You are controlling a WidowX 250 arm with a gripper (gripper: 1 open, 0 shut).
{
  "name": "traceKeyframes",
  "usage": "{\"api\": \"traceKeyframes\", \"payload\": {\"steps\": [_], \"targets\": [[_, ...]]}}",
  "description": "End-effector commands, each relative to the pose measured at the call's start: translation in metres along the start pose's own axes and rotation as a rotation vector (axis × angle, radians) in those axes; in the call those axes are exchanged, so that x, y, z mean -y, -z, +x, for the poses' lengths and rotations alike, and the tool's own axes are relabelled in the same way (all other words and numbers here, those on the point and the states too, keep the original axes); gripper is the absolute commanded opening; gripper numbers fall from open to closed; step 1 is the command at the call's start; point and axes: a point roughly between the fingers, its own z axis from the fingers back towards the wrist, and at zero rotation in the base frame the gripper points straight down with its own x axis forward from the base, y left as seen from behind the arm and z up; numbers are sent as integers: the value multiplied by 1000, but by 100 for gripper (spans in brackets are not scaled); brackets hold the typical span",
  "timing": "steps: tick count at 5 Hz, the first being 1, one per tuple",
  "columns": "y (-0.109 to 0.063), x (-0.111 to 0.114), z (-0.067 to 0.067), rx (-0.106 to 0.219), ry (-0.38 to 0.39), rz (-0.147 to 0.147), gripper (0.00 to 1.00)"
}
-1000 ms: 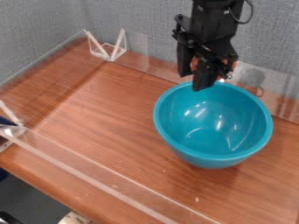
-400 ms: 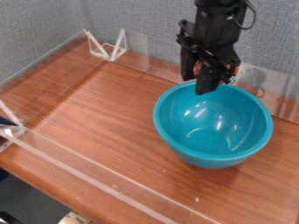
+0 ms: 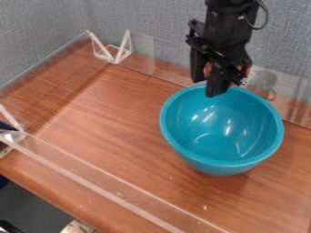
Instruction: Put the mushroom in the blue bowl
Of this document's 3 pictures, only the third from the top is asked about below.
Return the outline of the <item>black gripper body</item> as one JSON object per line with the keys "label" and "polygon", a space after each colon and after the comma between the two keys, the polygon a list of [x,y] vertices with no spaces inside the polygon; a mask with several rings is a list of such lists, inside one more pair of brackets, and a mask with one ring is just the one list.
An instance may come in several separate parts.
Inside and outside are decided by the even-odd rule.
{"label": "black gripper body", "polygon": [[245,45],[253,30],[253,0],[205,0],[205,6],[205,21],[188,22],[185,43],[229,72],[240,85],[245,75],[236,66],[252,65]]}

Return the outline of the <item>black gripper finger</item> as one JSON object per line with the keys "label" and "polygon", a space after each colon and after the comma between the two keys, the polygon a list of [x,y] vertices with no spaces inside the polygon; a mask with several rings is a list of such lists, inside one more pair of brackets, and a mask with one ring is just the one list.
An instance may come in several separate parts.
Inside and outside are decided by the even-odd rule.
{"label": "black gripper finger", "polygon": [[195,83],[205,80],[204,67],[208,63],[205,56],[197,52],[193,48],[189,53],[189,64],[191,64],[191,77]]}
{"label": "black gripper finger", "polygon": [[207,79],[207,97],[221,95],[231,86],[232,75],[216,63],[212,63],[211,77]]}

